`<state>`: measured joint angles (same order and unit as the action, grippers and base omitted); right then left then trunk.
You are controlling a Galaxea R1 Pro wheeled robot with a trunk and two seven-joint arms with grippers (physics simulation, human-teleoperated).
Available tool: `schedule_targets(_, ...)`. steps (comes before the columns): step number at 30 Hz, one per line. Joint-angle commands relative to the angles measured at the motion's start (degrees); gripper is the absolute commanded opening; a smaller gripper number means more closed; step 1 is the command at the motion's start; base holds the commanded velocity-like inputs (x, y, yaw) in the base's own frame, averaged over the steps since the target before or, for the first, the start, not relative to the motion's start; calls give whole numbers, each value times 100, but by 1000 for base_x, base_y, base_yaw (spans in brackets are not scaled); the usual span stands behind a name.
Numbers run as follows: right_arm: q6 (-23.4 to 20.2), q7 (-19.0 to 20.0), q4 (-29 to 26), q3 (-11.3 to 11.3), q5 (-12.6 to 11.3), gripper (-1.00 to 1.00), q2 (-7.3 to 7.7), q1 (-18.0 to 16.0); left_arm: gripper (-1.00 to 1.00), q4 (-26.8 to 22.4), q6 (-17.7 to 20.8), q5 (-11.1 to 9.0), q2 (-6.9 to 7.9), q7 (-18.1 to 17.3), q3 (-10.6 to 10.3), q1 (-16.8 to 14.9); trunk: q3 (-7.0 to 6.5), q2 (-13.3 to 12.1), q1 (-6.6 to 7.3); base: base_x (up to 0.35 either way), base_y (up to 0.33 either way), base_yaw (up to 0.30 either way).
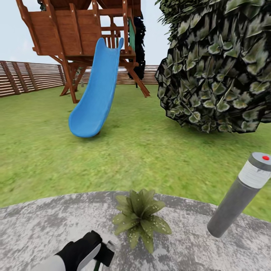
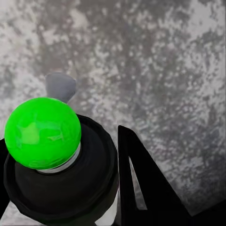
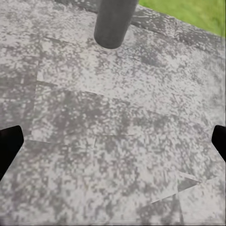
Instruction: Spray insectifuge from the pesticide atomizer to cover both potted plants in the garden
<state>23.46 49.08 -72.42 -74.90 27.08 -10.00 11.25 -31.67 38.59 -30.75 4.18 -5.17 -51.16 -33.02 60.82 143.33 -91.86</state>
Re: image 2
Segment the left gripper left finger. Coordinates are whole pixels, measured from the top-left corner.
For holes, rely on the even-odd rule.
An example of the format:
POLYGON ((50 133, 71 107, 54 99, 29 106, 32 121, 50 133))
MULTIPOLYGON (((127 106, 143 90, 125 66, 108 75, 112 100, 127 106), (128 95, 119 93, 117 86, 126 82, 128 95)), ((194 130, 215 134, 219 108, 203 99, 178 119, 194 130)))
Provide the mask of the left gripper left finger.
POLYGON ((0 140, 0 219, 10 202, 5 186, 3 184, 4 162, 9 151, 5 144, 5 139, 0 140))

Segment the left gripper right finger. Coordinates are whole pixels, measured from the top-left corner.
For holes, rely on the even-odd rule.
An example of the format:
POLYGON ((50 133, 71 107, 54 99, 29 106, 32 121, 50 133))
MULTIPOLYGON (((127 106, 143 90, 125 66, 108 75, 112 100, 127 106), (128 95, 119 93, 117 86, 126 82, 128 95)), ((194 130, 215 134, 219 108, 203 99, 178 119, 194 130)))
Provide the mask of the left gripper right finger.
POLYGON ((196 226, 196 222, 164 177, 136 133, 118 126, 121 226, 196 226), (131 158, 147 210, 137 208, 131 158))

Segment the insectifuge atomizer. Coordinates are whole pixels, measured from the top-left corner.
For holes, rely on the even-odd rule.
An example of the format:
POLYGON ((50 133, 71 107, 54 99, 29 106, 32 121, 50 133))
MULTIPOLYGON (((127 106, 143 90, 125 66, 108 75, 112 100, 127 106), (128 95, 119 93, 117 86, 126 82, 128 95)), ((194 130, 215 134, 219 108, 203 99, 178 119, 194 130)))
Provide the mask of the insectifuge atomizer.
POLYGON ((113 226, 120 189, 115 144, 102 125, 67 105, 77 81, 56 72, 44 84, 47 97, 19 105, 5 126, 10 201, 47 226, 113 226))

